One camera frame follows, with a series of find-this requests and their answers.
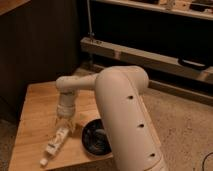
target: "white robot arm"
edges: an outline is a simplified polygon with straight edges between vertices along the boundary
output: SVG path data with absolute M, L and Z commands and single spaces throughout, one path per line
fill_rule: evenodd
M 94 90 L 97 107 L 120 171 L 167 171 L 163 155 L 146 121 L 140 94 L 148 86 L 146 72 L 137 66 L 110 67 L 86 77 L 61 77 L 59 117 L 72 118 L 76 91 Z

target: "wooden table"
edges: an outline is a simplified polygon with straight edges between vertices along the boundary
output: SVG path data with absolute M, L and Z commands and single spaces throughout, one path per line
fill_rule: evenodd
M 30 0 L 0 0 L 0 15 L 9 12 Z
M 112 157 L 111 154 L 94 157 L 87 154 L 82 147 L 82 128 L 89 121 L 99 118 L 99 113 L 94 93 L 80 91 L 76 100 L 76 132 L 45 169 L 40 167 L 43 151 L 55 133 L 58 95 L 54 82 L 32 84 L 28 87 L 9 171 L 50 170 Z

